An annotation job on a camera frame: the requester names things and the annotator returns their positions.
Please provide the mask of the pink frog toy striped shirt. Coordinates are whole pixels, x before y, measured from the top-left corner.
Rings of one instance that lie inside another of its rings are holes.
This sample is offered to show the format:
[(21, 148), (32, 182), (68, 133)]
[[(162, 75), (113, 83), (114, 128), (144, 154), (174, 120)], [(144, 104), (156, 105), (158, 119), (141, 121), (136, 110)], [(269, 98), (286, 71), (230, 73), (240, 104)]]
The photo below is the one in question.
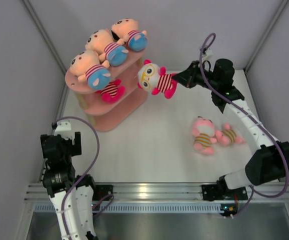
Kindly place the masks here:
[(216, 128), (210, 119), (198, 116), (193, 123), (191, 134), (194, 137), (193, 148), (200, 154), (213, 155), (213, 144), (217, 142)]

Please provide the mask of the white panda toy yellow glasses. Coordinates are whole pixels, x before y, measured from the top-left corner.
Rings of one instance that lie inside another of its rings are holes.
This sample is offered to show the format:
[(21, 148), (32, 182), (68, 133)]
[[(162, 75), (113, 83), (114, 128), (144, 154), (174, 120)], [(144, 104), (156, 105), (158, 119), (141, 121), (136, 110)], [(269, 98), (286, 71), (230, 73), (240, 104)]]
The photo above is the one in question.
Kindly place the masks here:
[(103, 102), (113, 104), (124, 95), (125, 87), (122, 85), (120, 79), (116, 79), (110, 82), (104, 89), (96, 91), (96, 93), (100, 94)]

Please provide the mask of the black-haired boy doll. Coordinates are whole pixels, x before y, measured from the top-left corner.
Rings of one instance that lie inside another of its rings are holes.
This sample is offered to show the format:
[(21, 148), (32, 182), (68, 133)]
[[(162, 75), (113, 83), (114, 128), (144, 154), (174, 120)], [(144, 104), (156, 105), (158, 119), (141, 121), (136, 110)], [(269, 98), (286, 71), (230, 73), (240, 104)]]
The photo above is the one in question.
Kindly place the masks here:
[(134, 52), (140, 52), (147, 47), (148, 33), (139, 30), (139, 22), (132, 18), (122, 18), (111, 26), (111, 33), (115, 40), (123, 42)]

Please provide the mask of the peach pig toy blue shorts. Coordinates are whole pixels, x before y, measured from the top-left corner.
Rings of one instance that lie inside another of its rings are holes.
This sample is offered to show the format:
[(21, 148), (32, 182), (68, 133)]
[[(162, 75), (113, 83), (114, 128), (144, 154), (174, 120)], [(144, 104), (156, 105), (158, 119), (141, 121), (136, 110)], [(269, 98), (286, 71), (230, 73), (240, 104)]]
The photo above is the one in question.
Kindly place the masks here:
[(114, 40), (108, 29), (99, 29), (88, 37), (85, 49), (96, 52), (101, 62), (107, 60), (111, 66), (117, 67), (128, 57), (129, 51), (124, 44), (121, 38)]

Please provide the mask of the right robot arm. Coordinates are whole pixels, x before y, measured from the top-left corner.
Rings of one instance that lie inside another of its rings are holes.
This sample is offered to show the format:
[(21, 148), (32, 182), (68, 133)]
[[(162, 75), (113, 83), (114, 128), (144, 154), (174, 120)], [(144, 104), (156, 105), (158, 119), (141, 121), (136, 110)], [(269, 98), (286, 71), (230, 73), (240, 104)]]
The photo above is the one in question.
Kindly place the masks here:
[(242, 169), (219, 178), (218, 194), (228, 199), (239, 188), (253, 188), (284, 178), (282, 191), (275, 194), (276, 198), (280, 197), (289, 185), (289, 142), (279, 141), (256, 118), (242, 93), (234, 86), (234, 74), (233, 63), (221, 58), (215, 62), (213, 70), (205, 69), (196, 60), (173, 78), (188, 89), (201, 86), (211, 90), (213, 104), (238, 130), (251, 151), (252, 156)]

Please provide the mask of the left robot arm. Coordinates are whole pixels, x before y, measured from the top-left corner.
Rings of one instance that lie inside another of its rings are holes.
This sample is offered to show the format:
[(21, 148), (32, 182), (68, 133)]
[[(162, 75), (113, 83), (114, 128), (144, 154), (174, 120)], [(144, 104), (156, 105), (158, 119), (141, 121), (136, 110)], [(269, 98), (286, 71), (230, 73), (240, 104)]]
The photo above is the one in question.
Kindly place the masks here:
[(81, 134), (74, 137), (41, 135), (46, 171), (43, 187), (53, 204), (61, 239), (96, 240), (91, 202), (98, 193), (93, 178), (76, 175), (72, 157), (82, 153)]

